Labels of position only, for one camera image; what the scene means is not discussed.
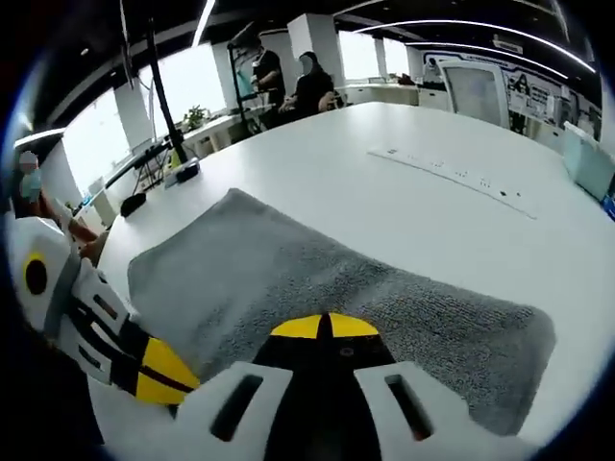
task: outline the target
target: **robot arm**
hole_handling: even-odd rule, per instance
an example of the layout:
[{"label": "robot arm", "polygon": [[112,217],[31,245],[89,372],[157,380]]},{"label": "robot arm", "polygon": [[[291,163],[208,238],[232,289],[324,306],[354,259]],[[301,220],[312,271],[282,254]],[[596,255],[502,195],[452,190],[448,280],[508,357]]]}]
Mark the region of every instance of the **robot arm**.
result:
[{"label": "robot arm", "polygon": [[12,279],[31,326],[95,379],[140,400],[178,404],[199,380],[50,220],[13,219]]}]

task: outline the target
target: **office chair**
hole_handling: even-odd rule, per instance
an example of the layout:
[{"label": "office chair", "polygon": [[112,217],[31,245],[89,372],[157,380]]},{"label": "office chair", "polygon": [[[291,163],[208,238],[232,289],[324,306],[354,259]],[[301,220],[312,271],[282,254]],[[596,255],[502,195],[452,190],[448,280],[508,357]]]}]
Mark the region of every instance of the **office chair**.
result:
[{"label": "office chair", "polygon": [[504,75],[497,65],[481,62],[438,63],[455,113],[509,127]]}]

